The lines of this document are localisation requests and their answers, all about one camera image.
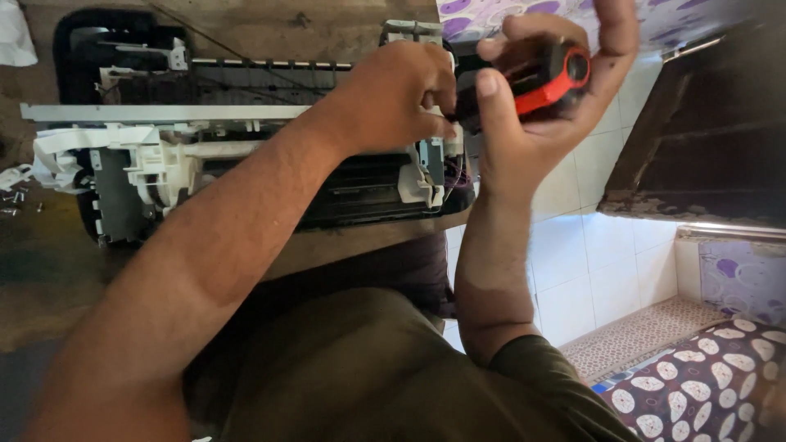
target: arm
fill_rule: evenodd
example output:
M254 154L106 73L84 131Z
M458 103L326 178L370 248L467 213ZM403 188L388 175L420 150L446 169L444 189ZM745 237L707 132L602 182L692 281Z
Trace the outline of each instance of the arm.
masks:
M182 371L235 312L346 157L449 133L441 48L397 42L176 209L66 340L27 440L186 440Z
M634 2L595 0L595 7L601 50L592 59L586 96L564 118L521 124L503 75L496 69L478 74L486 148L480 195L461 244L455 294L461 340L480 365L487 365L512 339L538 333L525 274L532 197L546 175L595 127L636 57ZM479 43L478 52L503 72L512 67L505 66L511 57L500 54L527 36L548 33L587 46L582 28L549 14L508 17L502 31L501 38Z

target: forearm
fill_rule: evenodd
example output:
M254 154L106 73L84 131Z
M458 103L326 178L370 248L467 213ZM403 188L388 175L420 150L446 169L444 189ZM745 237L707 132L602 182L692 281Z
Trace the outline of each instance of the forearm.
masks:
M472 206L456 270L456 309L468 354L486 364L514 337L536 333L527 288L530 199L495 201L482 190Z
M169 392L146 402L177 410L166 403L178 401L179 374L260 280L343 159L328 143L308 124L286 127L174 210L66 341L34 428L67 425L65 416L83 425L90 415L91 429L111 432L115 415L99 416L140 409L130 403L137 393Z

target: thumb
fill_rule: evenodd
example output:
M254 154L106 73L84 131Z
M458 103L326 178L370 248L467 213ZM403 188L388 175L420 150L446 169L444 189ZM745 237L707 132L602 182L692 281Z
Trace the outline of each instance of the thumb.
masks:
M505 77L493 68L478 72L476 78L480 125L488 145L507 145L522 134L513 92Z
M430 112L421 112L417 116L413 131L414 137L418 139L430 137L453 138L456 136L451 122L446 120L444 116Z

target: hand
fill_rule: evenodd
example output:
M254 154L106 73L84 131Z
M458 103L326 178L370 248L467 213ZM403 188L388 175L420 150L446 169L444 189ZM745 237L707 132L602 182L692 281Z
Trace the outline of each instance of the hand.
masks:
M450 55L431 43L396 41L358 63L350 77L307 114L321 121L349 151L384 152L433 136L453 136L453 126L425 112L453 112L456 79Z
M531 203L540 182L597 125L633 64L639 44L633 0L595 0L601 22L600 51L592 58L587 93L562 118L519 122L510 86L493 68L477 77L478 102L486 149L480 161L482 192L513 204ZM506 70L500 57L513 42L533 35L565 37L587 46L587 35L577 24L551 14L507 17L501 38L478 43L478 54Z

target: fingernail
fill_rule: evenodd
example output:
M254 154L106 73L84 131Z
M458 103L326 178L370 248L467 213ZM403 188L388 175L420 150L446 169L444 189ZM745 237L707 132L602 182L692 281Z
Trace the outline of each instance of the fingernail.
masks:
M497 93L497 79L490 72L481 72L478 74L477 88L481 97L490 97Z

